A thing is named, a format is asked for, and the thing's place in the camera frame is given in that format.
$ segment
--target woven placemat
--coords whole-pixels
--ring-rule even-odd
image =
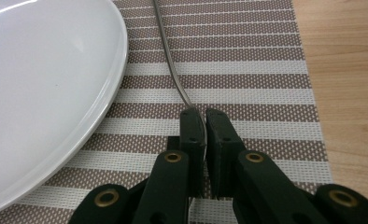
[[[181,82],[196,106],[225,111],[247,148],[269,154],[314,192],[332,177],[291,0],[160,0]],[[169,77],[150,0],[114,2],[129,35],[117,98],[81,151],[47,183],[0,212],[0,223],[66,223],[105,183],[148,177],[184,104]],[[232,201],[191,205],[193,223],[236,223]]]

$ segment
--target plate rim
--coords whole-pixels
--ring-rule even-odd
[[[8,208],[9,206],[11,206],[12,204],[16,203],[17,201],[19,201],[20,199],[24,198],[26,195],[30,194],[31,192],[33,192],[34,190],[38,189],[41,185],[43,185],[46,181],[48,181],[53,175],[55,175],[60,169],[62,169],[78,152],[79,150],[85,145],[85,143],[89,140],[89,138],[93,135],[93,133],[95,132],[95,130],[97,129],[97,127],[100,125],[100,123],[103,121],[103,119],[105,118],[106,113],[108,112],[108,109],[112,106],[113,101],[115,99],[115,97],[117,96],[117,93],[120,89],[120,85],[121,82],[123,80],[124,77],[124,73],[125,73],[125,69],[126,69],[126,65],[128,63],[128,54],[129,54],[129,38],[128,38],[128,32],[127,32],[127,27],[125,24],[125,21],[123,19],[122,14],[120,13],[119,9],[114,5],[114,3],[110,0],[104,0],[103,1],[98,1],[100,4],[106,4],[106,8],[110,7],[112,8],[112,10],[115,12],[115,16],[116,18],[114,20],[117,20],[117,25],[121,25],[121,30],[122,30],[122,42],[123,42],[123,52],[120,50],[116,50],[114,58],[111,60],[112,62],[117,61],[117,57],[118,55],[124,55],[122,58],[122,66],[120,66],[119,63],[113,63],[110,67],[109,70],[109,74],[108,77],[106,78],[106,80],[109,80],[111,76],[117,76],[119,78],[117,78],[115,80],[114,83],[109,83],[108,88],[107,89],[111,89],[113,88],[112,86],[115,86],[113,89],[111,89],[110,91],[104,92],[102,94],[102,96],[104,96],[101,99],[99,99],[100,96],[100,91],[103,91],[103,88],[99,91],[99,96],[96,98],[96,100],[93,102],[92,106],[95,105],[95,103],[97,103],[97,107],[100,108],[102,107],[102,109],[96,109],[94,108],[92,110],[92,112],[90,113],[90,110],[87,111],[86,116],[88,116],[88,114],[94,115],[96,116],[95,119],[91,119],[91,124],[89,126],[86,126],[86,131],[84,132],[84,134],[81,135],[81,137],[76,141],[75,144],[72,144],[71,148],[69,150],[66,151],[66,153],[60,157],[60,159],[58,161],[56,161],[55,163],[53,163],[53,165],[48,166],[49,169],[45,170],[44,172],[37,172],[40,173],[40,175],[36,176],[36,181],[33,181],[32,184],[28,184],[26,185],[26,188],[20,188],[18,189],[18,193],[12,193],[12,197],[10,198],[10,200],[3,200],[2,202],[0,202],[0,212],[3,211],[4,209]],[[5,191],[7,191],[8,193],[12,192],[12,188],[8,188]]]

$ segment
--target black plastic bracket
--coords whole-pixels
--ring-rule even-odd
[[[368,223],[368,199],[352,189],[335,184],[321,186],[313,203],[331,223]]]
[[[207,168],[213,197],[232,197],[237,155],[246,150],[228,116],[217,109],[206,110]]]
[[[179,149],[190,157],[190,196],[203,196],[206,154],[204,121],[198,109],[192,107],[180,113]]]
[[[176,150],[161,153],[152,168],[132,223],[187,224],[188,180],[187,154]]]
[[[329,223],[266,154],[241,152],[236,172],[249,199],[247,203],[255,208],[251,213],[258,214],[261,223]],[[237,216],[246,215],[237,206],[234,211]]]

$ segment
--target wooden table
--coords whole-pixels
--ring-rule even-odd
[[[334,182],[368,198],[368,0],[294,0]]]

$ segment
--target white plate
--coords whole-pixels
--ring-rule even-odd
[[[123,18],[109,0],[0,0],[0,210],[91,136],[127,53]]]

